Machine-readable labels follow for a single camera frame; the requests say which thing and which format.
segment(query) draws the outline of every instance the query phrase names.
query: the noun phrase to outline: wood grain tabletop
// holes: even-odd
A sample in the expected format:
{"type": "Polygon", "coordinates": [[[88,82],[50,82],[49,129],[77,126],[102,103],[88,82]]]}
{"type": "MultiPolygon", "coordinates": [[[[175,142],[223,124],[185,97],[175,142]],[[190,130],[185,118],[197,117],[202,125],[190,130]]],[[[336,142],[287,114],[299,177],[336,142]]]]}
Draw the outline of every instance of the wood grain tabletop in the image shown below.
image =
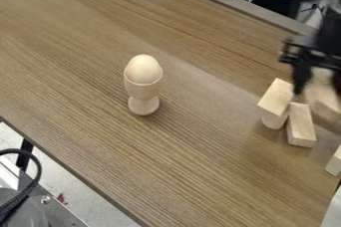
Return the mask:
{"type": "Polygon", "coordinates": [[[293,147],[257,113],[289,81],[287,31],[209,0],[0,0],[0,34],[0,115],[143,226],[321,223],[339,137],[293,147]],[[138,54],[165,73],[145,117],[123,83],[138,54]]]}

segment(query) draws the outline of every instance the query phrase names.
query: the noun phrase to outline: egg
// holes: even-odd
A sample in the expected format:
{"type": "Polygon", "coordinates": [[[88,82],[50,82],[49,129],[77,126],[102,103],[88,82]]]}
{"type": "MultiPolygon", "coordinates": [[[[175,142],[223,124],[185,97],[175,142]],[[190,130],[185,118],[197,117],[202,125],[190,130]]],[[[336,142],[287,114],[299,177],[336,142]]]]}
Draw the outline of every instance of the egg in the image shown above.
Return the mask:
{"type": "Polygon", "coordinates": [[[163,70],[152,56],[138,55],[129,61],[125,73],[133,83],[152,84],[163,75],[163,70]]]}

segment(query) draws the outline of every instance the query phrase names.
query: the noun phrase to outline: black cable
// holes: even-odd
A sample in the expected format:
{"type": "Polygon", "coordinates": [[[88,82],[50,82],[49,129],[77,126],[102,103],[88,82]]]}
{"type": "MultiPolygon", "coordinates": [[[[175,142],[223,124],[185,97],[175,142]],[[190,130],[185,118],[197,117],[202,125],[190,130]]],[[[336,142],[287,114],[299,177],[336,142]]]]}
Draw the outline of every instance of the black cable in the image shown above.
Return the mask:
{"type": "Polygon", "coordinates": [[[32,153],[20,149],[5,149],[0,150],[0,156],[5,154],[21,154],[31,158],[37,165],[37,175],[32,182],[22,190],[18,195],[7,201],[4,205],[0,206],[0,226],[4,224],[11,215],[26,201],[32,190],[38,185],[38,182],[42,176],[42,165],[38,158],[32,153]]]}

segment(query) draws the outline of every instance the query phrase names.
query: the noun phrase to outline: rectangular wooden block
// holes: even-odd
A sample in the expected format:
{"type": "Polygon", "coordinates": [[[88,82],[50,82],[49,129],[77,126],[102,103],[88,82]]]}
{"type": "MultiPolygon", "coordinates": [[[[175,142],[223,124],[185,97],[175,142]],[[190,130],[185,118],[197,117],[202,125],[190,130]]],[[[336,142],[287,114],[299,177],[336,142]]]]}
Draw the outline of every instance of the rectangular wooden block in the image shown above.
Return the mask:
{"type": "Polygon", "coordinates": [[[339,145],[336,152],[329,160],[325,170],[335,176],[338,176],[340,174],[341,172],[341,145],[339,145]]]}
{"type": "Polygon", "coordinates": [[[330,122],[335,122],[340,118],[340,99],[332,85],[309,84],[305,87],[304,96],[316,115],[330,122]]]}
{"type": "Polygon", "coordinates": [[[292,85],[280,79],[275,79],[258,106],[263,110],[282,116],[293,98],[292,85]]]}
{"type": "Polygon", "coordinates": [[[312,147],[316,143],[314,123],[309,105],[291,103],[286,125],[288,143],[297,146],[312,147]]]}
{"type": "Polygon", "coordinates": [[[292,85],[275,79],[258,103],[263,124],[269,128],[282,128],[288,117],[287,109],[292,98],[292,85]]]}

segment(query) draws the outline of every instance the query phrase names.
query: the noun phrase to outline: metal frame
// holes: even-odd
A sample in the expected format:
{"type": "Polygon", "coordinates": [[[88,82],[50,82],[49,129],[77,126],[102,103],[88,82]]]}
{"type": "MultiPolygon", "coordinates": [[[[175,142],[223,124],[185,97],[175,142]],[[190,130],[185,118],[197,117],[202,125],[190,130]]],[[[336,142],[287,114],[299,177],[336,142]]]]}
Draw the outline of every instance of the metal frame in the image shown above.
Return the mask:
{"type": "MultiPolygon", "coordinates": [[[[30,143],[26,138],[24,138],[23,141],[21,142],[20,149],[28,151],[28,152],[32,152],[33,147],[34,147],[33,144],[30,143]]],[[[30,158],[28,156],[21,154],[18,156],[16,166],[19,167],[22,171],[26,172],[29,161],[30,161],[30,158]]]]}

